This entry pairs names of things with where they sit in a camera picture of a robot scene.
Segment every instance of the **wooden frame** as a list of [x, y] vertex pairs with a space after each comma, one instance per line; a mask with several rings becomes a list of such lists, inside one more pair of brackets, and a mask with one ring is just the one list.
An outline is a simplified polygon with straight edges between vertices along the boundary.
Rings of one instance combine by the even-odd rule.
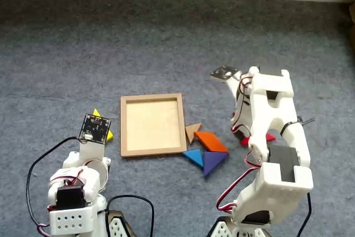
[[121, 97], [121, 156], [186, 151], [182, 95]]

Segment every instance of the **circuit board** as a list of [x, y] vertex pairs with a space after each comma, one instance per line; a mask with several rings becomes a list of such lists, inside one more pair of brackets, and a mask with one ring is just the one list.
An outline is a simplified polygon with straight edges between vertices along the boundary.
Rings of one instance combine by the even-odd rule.
[[105, 144], [110, 125], [111, 119], [86, 114], [79, 136], [84, 138], [86, 134], [90, 134], [93, 142]]

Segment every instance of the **tangram piece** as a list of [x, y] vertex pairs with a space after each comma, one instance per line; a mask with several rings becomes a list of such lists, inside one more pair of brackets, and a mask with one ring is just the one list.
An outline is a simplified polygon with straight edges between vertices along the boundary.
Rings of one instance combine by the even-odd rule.
[[198, 166], [202, 168], [204, 167], [201, 151], [199, 149], [183, 152], [183, 155], [190, 159], [192, 162], [196, 163]]
[[209, 175], [228, 155], [223, 152], [204, 152], [204, 176]]
[[196, 123], [185, 127], [186, 135], [191, 144], [194, 140], [194, 132], [198, 131], [202, 126], [202, 123]]
[[214, 133], [195, 132], [195, 136], [202, 142], [207, 150], [211, 152], [228, 153], [227, 148], [218, 140]]
[[[248, 144], [249, 144], [249, 138], [250, 138], [250, 136], [244, 138], [242, 141], [240, 141], [240, 144], [241, 144], [243, 147], [248, 146]], [[273, 135], [270, 134], [270, 133], [267, 133], [267, 134], [266, 134], [266, 141], [267, 141], [267, 142], [275, 141], [275, 140], [276, 140], [276, 137], [275, 137], [275, 136], [273, 136]]]

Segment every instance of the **black cable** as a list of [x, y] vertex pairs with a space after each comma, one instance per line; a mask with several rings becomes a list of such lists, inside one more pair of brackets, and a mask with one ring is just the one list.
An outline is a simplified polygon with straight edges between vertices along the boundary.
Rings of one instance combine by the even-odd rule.
[[63, 141], [61, 141], [60, 143], [55, 145], [53, 148], [51, 148], [47, 152], [45, 152], [43, 155], [41, 155], [35, 162], [33, 162], [31, 167], [29, 168], [29, 171], [28, 171], [28, 174], [27, 174], [27, 181], [26, 181], [26, 202], [27, 202], [27, 208], [28, 208], [29, 215], [31, 216], [31, 219], [35, 223], [36, 226], [40, 225], [40, 223], [34, 217], [34, 214], [33, 214], [33, 211], [32, 211], [32, 207], [31, 207], [31, 201], [29, 199], [29, 182], [30, 182], [30, 179], [31, 179], [32, 170], [33, 170], [34, 166], [38, 162], [40, 162], [45, 156], [47, 156], [48, 154], [50, 154], [51, 152], [56, 150], [58, 147], [60, 147], [62, 144], [66, 143], [67, 141], [70, 141], [70, 140], [78, 140], [79, 142], [83, 143], [82, 140], [80, 140], [78, 137], [75, 137], [75, 136], [69, 137], [67, 139], [64, 139]]
[[304, 228], [305, 228], [305, 226], [306, 226], [306, 224], [307, 224], [307, 222], [310, 219], [310, 216], [312, 214], [312, 203], [311, 203], [311, 194], [310, 193], [307, 194], [307, 199], [308, 199], [308, 214], [307, 214], [307, 216], [306, 216], [306, 218], [305, 218], [300, 230], [298, 231], [297, 237], [301, 236], [301, 233], [303, 232], [303, 230], [304, 230]]
[[117, 195], [112, 197], [108, 202], [107, 202], [107, 207], [106, 207], [106, 218], [105, 218], [105, 223], [106, 223], [106, 231], [107, 231], [107, 236], [111, 237], [110, 234], [110, 225], [109, 225], [109, 212], [110, 212], [110, 204], [113, 200], [118, 199], [118, 198], [138, 198], [143, 201], [146, 201], [148, 204], [150, 204], [151, 207], [151, 224], [150, 224], [150, 237], [153, 237], [153, 230], [154, 230], [154, 206], [149, 201], [147, 198], [144, 198], [139, 195], [134, 195], [134, 194], [123, 194], [123, 195]]

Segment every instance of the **purple triangle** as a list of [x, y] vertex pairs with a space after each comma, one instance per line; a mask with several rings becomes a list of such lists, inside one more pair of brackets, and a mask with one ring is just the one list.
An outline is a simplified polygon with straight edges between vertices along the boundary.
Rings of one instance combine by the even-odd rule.
[[204, 152], [204, 176], [209, 175], [227, 156], [225, 152]]

